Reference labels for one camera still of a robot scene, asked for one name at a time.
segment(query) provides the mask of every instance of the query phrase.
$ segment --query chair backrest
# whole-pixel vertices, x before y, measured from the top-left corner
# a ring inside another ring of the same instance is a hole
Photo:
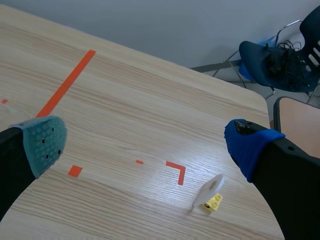
[[[300,51],[303,60],[312,71],[320,71],[320,6],[314,9],[301,23],[300,32],[304,37],[304,47]],[[313,63],[309,57],[312,55],[318,63]]]

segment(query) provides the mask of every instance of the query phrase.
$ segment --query white disc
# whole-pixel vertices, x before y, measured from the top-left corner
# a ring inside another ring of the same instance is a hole
[[[216,195],[225,182],[225,176],[223,174],[219,174],[215,176],[213,179],[208,181],[201,188],[198,196],[193,202],[193,206],[197,207],[208,200],[210,200],[214,195]]]

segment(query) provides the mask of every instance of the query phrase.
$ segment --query wooden table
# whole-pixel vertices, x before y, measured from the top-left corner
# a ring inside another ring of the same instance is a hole
[[[307,154],[320,158],[320,109],[289,97],[274,104],[274,129]]]
[[[0,98],[7,99],[0,131],[34,118],[86,52],[96,51],[52,112],[67,126],[63,155],[4,216],[0,239],[282,238],[269,206],[233,163],[224,140],[232,119],[269,125],[260,95],[0,9]],[[183,185],[166,161],[186,167]],[[68,175],[73,165],[83,168],[77,178]],[[192,210],[202,185],[220,173],[226,180],[218,211]]]

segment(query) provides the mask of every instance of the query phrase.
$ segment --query metal chair leg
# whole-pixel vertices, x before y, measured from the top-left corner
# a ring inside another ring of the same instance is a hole
[[[212,75],[212,77],[214,77],[218,72],[219,72],[220,69],[218,69],[217,71],[215,71],[215,73]]]
[[[311,94],[311,95],[309,95],[309,94],[308,94],[309,99],[308,99],[308,101],[306,101],[306,104],[309,104],[310,100],[311,100],[311,99],[312,99],[312,97],[315,95],[315,92],[317,91],[317,89],[318,89],[319,85],[320,85],[320,84],[318,83],[318,85],[315,87],[315,89],[313,90],[313,92],[312,92],[312,94]]]
[[[247,86],[246,86],[244,80],[242,79],[242,77],[240,76],[238,70],[235,68],[235,66],[231,63],[231,61],[230,61],[229,59],[228,59],[227,61],[228,61],[228,63],[230,64],[230,66],[233,68],[233,70],[235,71],[235,73],[237,74],[237,76],[240,78],[241,82],[243,83],[244,88],[246,89]]]
[[[270,95],[268,95],[267,97],[265,97],[264,99],[267,100],[268,98],[270,98],[273,94],[275,94],[276,90],[273,87],[270,87],[272,89],[272,93]]]
[[[233,53],[230,57],[228,57],[228,59],[227,59],[225,62],[228,62],[229,65],[233,68],[233,70],[235,71],[236,75],[240,78],[241,82],[243,83],[244,88],[246,89],[247,86],[246,86],[244,80],[243,80],[242,77],[240,76],[238,70],[235,68],[235,66],[234,66],[234,65],[231,63],[231,61],[230,61],[230,59],[231,59],[234,55],[236,55],[238,52],[239,52],[239,50],[236,51],[235,53]],[[214,76],[219,72],[219,70],[220,70],[220,69],[218,69],[217,71],[215,71],[215,73],[212,75],[212,77],[214,77]]]

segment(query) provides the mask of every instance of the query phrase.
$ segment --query orange square marker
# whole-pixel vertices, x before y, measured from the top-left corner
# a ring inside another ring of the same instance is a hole
[[[82,171],[82,167],[79,167],[79,166],[76,166],[76,165],[73,165],[69,172],[68,172],[68,175],[70,175],[71,177],[75,177],[77,178],[79,176],[79,174],[81,173]]]

